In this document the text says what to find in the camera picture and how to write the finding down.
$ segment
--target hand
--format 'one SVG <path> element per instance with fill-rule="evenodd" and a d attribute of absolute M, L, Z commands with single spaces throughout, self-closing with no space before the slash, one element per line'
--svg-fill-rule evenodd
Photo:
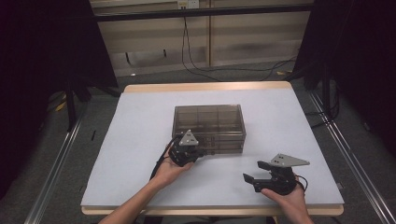
<path fill-rule="evenodd" d="M 160 165 L 157 173 L 150 180 L 150 182 L 153 181 L 156 183 L 158 188 L 163 189 L 173 183 L 181 173 L 190 170 L 192 166 L 193 162 L 189 162 L 183 167 L 178 166 L 172 162 L 172 160 L 168 157 L 168 153 L 166 152 L 163 163 Z"/>
<path fill-rule="evenodd" d="M 306 210 L 304 190 L 300 185 L 297 185 L 290 194 L 284 196 L 270 189 L 262 189 L 262 194 L 278 203 L 285 216 L 292 223 L 313 223 Z"/>

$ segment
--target person's right hand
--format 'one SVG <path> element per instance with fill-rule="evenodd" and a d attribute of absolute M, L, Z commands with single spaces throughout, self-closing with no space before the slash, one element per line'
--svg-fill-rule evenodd
<path fill-rule="evenodd" d="M 308 215 L 305 205 L 304 190 L 300 185 L 288 195 L 280 195 L 270 189 L 262 189 L 262 194 L 278 203 L 285 216 L 294 224 L 314 223 Z"/>

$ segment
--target gray carpet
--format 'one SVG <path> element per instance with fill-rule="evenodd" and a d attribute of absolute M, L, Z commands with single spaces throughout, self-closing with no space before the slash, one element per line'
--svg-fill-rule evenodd
<path fill-rule="evenodd" d="M 271 67 L 271 65 L 271 63 L 242 64 L 237 67 L 262 69 Z M 290 70 L 291 68 L 292 64 L 287 64 L 277 70 Z M 268 72 L 216 71 L 205 74 L 221 81 L 256 81 L 266 77 Z M 266 80 L 280 80 L 281 78 L 283 77 L 272 74 Z M 208 81 L 215 80 L 196 76 L 188 71 L 120 77 L 119 91 L 130 84 Z M 301 79 L 293 80 L 291 84 L 304 112 L 316 111 L 308 92 L 304 89 L 303 81 Z M 95 223 L 102 218 L 101 216 L 83 215 L 79 204 L 92 166 L 106 136 L 108 125 L 114 115 L 118 99 L 95 89 L 92 89 L 91 92 L 92 100 L 87 105 L 87 111 L 82 118 L 77 138 L 68 154 L 60 179 L 52 193 L 41 223 Z M 335 121 L 360 160 L 361 165 L 375 182 L 394 213 L 396 211 L 396 195 L 393 193 L 396 189 L 396 160 L 386 151 L 375 133 L 366 131 L 362 125 L 363 120 L 348 101 L 343 98 L 342 94 L 340 100 L 340 113 Z M 321 122 L 318 116 L 307 116 L 307 119 L 311 125 Z M 0 201 L 0 223 L 22 223 L 26 219 L 61 148 L 66 136 L 67 124 L 65 109 L 60 112 L 49 112 L 34 155 L 25 165 L 20 176 L 14 181 L 6 197 Z M 327 128 L 324 125 L 319 126 L 313 129 L 313 133 L 335 181 L 342 183 L 344 186 L 340 191 L 346 202 L 345 212 L 337 219 L 341 223 L 381 223 Z M 281 223 L 289 223 L 283 217 L 280 220 Z M 314 217 L 314 220 L 317 223 L 336 223 L 329 217 Z"/>

